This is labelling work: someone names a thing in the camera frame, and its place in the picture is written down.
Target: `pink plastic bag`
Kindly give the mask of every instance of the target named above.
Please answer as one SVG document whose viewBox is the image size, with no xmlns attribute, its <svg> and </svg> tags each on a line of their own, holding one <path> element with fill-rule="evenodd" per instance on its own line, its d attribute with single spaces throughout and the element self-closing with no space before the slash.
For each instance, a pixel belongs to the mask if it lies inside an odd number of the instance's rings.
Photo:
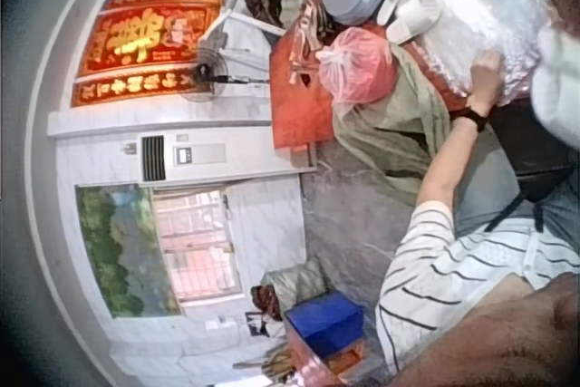
<svg viewBox="0 0 580 387">
<path fill-rule="evenodd" d="M 333 95 L 333 109 L 340 118 L 353 106 L 376 102 L 394 89 L 397 64 L 389 43 L 369 31 L 351 27 L 316 57 L 320 82 Z"/>
</svg>

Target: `sack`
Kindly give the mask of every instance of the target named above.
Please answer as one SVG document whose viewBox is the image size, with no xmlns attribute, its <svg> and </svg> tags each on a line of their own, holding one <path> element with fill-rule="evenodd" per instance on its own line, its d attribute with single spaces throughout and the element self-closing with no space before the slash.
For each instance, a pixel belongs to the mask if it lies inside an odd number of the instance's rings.
<svg viewBox="0 0 580 387">
<path fill-rule="evenodd" d="M 267 272 L 260 284 L 274 287 L 282 314 L 303 301 L 328 292 L 320 262 L 316 257 L 311 257 L 304 265 Z"/>
<path fill-rule="evenodd" d="M 252 303 L 262 314 L 267 314 L 275 321 L 282 322 L 280 302 L 273 285 L 255 285 L 250 292 Z"/>
<path fill-rule="evenodd" d="M 394 89 L 397 64 L 389 43 L 369 31 L 351 27 L 316 57 L 320 82 L 333 95 L 333 109 L 340 118 L 354 105 L 376 102 Z"/>
</svg>

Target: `black watch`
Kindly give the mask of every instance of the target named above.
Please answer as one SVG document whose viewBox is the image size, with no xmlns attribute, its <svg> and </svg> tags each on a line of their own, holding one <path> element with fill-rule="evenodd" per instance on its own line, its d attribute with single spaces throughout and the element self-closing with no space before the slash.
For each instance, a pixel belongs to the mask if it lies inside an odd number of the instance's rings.
<svg viewBox="0 0 580 387">
<path fill-rule="evenodd" d="M 488 117 L 482 117 L 471 108 L 465 108 L 455 112 L 453 119 L 456 120 L 457 118 L 469 118 L 475 122 L 478 125 L 478 133 L 481 133 L 486 128 L 486 124 L 488 124 Z"/>
</svg>

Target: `blue box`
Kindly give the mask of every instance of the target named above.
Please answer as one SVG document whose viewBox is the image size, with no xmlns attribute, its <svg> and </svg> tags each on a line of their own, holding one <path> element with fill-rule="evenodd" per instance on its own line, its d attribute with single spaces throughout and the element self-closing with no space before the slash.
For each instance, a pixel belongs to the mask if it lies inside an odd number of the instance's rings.
<svg viewBox="0 0 580 387">
<path fill-rule="evenodd" d="M 322 360 L 364 337 L 363 307 L 340 292 L 306 301 L 285 316 Z"/>
</svg>

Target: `hand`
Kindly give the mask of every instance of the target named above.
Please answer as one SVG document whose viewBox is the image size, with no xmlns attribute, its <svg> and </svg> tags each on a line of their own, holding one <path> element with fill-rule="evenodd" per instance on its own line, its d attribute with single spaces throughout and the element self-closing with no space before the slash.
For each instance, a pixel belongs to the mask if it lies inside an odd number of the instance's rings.
<svg viewBox="0 0 580 387">
<path fill-rule="evenodd" d="M 482 117 L 489 116 L 498 104 L 504 84 L 504 58 L 495 50 L 486 50 L 476 56 L 471 66 L 471 96 L 468 106 Z"/>
</svg>

